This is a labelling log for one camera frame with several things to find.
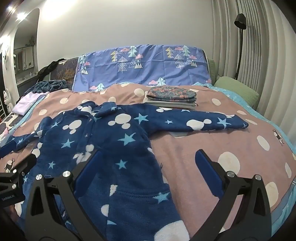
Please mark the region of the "navy fleece star pajama top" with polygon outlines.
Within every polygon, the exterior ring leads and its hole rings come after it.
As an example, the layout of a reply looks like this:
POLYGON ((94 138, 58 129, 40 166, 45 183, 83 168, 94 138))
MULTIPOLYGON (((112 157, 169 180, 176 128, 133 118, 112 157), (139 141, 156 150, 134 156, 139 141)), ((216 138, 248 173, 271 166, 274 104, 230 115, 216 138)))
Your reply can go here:
POLYGON ((88 101, 54 118, 43 118, 33 132, 11 136, 11 140, 16 142, 17 150, 37 142, 33 149, 37 163, 24 177, 25 196, 37 175, 60 176, 99 151, 102 158, 94 169, 95 176, 79 202, 105 238, 189 240, 150 137, 162 131, 247 127, 237 115, 88 101))

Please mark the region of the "lavender folded cloth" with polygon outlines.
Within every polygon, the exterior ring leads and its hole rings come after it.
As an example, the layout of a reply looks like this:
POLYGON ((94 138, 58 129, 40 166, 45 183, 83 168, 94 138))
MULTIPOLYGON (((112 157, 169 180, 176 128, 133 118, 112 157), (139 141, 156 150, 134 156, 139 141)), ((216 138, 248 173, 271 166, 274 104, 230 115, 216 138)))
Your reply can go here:
POLYGON ((18 103, 13 107, 12 112, 24 116, 36 101, 49 92, 33 93, 32 91, 23 96, 18 103))

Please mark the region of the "white lucky cat figurine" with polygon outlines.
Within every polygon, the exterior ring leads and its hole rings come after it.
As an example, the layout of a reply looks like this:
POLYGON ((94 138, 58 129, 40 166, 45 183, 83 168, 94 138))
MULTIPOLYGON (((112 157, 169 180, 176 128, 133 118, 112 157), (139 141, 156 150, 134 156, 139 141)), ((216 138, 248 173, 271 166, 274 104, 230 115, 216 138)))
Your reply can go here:
POLYGON ((12 100, 11 100, 11 95, 10 95, 8 89, 3 91, 3 95, 4 95, 4 104, 7 107, 8 113, 11 113, 14 106, 13 106, 13 103, 12 103, 12 100))

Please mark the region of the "dark teal fleece blanket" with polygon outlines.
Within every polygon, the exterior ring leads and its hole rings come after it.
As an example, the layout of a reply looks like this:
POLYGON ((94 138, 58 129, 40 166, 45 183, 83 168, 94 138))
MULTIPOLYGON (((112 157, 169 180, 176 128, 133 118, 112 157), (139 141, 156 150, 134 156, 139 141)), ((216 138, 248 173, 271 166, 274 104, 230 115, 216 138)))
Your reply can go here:
POLYGON ((40 81, 27 89, 23 95, 28 93, 45 93, 54 92, 61 89, 68 88, 66 80, 50 80, 50 81, 40 81))

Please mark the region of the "black garment on headboard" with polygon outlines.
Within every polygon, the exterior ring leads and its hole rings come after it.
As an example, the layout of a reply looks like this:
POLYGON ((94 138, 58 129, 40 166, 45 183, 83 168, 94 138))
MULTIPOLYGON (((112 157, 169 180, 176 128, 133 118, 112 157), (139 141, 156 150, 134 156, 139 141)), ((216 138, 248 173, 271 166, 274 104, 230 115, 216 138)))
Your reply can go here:
POLYGON ((39 81, 43 81, 43 79, 48 75, 50 74, 53 70, 56 69, 57 65, 66 60, 65 58, 61 58, 57 61, 52 61, 48 66, 45 66, 44 68, 42 68, 39 72, 38 72, 38 75, 37 75, 37 82, 39 81))

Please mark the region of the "dark printed headboard cover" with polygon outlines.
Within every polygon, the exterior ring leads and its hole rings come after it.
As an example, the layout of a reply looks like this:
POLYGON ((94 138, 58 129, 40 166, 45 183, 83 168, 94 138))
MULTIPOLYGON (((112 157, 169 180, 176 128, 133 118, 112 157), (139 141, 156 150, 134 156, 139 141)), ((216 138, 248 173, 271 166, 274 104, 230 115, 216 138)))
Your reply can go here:
POLYGON ((50 80, 65 80, 67 87, 72 89, 77 63, 78 57, 59 62, 55 70, 50 73, 50 80))

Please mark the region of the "green pillow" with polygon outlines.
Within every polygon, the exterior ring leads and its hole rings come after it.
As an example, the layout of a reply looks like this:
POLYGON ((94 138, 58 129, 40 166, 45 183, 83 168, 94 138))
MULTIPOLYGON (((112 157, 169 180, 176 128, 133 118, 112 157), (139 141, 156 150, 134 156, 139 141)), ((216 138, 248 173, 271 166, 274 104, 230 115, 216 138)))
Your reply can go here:
POLYGON ((242 97, 245 102, 251 107, 253 107, 259 99, 259 94, 255 90, 228 76, 220 77, 215 82, 214 87, 222 88, 236 93, 237 95, 242 97))

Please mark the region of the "grey pleated curtain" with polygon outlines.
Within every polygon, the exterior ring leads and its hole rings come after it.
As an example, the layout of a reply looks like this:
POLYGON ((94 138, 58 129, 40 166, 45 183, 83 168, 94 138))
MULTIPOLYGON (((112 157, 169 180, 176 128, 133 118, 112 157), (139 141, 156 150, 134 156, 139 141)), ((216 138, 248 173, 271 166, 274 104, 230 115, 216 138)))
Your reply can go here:
POLYGON ((274 1, 211 1, 213 59, 220 76, 234 76, 239 29, 246 17, 238 80, 259 93, 257 111, 295 137, 295 32, 274 1))

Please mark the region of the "blue tree print sheet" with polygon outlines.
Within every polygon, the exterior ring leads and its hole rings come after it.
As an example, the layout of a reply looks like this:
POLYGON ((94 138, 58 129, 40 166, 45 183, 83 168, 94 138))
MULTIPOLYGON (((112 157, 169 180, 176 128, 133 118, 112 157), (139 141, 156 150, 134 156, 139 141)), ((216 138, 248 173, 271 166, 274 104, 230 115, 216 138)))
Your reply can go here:
POLYGON ((83 54, 72 90, 100 92, 114 84, 181 86, 211 83, 205 52, 186 45, 132 45, 83 54))

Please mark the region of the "black floor lamp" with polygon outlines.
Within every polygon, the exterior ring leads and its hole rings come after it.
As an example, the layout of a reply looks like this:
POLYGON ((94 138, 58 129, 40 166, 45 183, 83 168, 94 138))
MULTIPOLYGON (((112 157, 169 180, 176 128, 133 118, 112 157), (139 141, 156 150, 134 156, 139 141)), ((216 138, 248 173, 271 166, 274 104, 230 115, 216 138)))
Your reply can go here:
POLYGON ((243 48, 243 31, 246 30, 246 17, 243 13, 239 13, 234 21, 234 25, 239 29, 239 52, 238 52, 238 63, 234 78, 237 80, 241 65, 242 48, 243 48))

